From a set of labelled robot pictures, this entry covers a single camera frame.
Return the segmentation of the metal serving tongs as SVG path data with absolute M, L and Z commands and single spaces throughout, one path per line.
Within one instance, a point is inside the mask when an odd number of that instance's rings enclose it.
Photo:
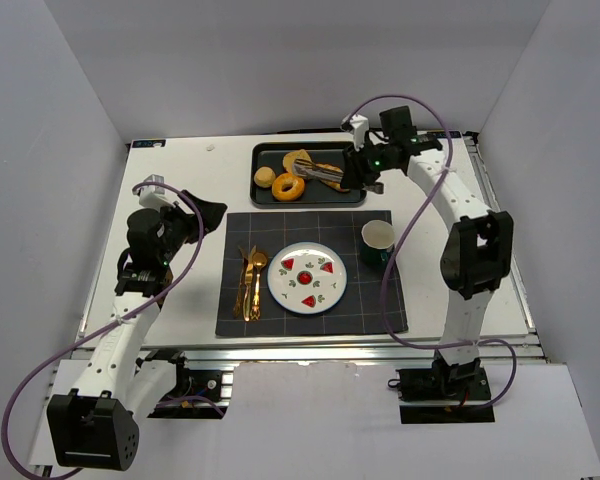
M 345 188 L 341 184 L 344 172 L 339 167 L 330 164 L 317 163 L 307 167 L 301 167 L 299 162 L 297 162 L 294 165 L 294 168 L 298 172 L 306 173 L 308 175 L 308 179 L 317 179 L 334 190 L 339 192 L 350 191 L 350 188 Z

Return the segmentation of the toasted bread slice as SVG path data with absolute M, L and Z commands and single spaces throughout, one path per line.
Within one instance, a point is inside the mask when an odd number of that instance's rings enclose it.
M 309 153 L 305 149 L 293 150 L 286 153 L 283 157 L 282 165 L 284 171 L 297 177 L 308 179 L 308 175 L 306 173 L 298 172 L 294 168 L 294 165 L 297 162 L 299 162 L 301 167 L 307 167 L 314 164 Z

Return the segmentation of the orange bagel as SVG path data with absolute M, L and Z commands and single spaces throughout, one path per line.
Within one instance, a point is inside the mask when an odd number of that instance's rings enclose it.
M 271 191 L 277 201 L 292 202 L 303 195 L 305 181 L 292 173 L 284 173 L 273 181 Z

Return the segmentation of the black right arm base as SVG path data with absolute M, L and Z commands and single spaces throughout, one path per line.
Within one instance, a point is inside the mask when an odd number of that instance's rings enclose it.
M 407 368 L 396 371 L 387 381 L 399 400 L 403 425 L 443 425 L 494 423 L 485 369 L 480 367 L 471 379 L 454 381 L 444 386 L 432 368 Z

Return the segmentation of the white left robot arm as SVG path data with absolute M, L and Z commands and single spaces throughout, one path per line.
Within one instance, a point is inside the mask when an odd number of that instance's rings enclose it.
M 183 357 L 177 350 L 138 355 L 177 281 L 171 262 L 185 244 L 199 245 L 216 230 L 224 203 L 201 200 L 188 191 L 185 212 L 161 185 L 136 192 L 140 209 L 127 219 L 128 246 L 117 265 L 117 283 L 107 331 L 100 334 L 82 374 L 47 406 L 56 460 L 63 467 L 125 471 L 135 459 L 139 427 L 168 393 L 181 386 Z

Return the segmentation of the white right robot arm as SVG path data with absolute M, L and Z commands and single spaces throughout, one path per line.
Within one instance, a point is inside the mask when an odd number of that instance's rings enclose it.
M 414 216 L 433 207 L 443 220 L 448 238 L 440 271 L 449 296 L 426 383 L 439 396 L 454 398 L 465 394 L 479 374 L 486 309 L 511 270 L 514 221 L 479 200 L 453 171 L 451 137 L 419 133 L 407 106 L 381 112 L 380 123 L 382 136 L 374 142 L 366 117 L 353 111 L 343 119 L 341 128 L 351 134 L 353 144 L 344 151 L 341 184 L 380 193 L 381 174 L 399 170 L 425 195 Z

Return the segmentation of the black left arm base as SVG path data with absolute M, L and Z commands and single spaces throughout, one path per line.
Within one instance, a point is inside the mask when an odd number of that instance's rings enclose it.
M 189 367 L 181 350 L 161 348 L 137 358 L 136 373 L 150 362 L 167 361 L 176 366 L 175 386 L 161 398 L 162 407 L 155 408 L 149 418 L 178 420 L 220 420 L 227 408 L 220 405 L 223 373 L 221 370 L 200 370 Z

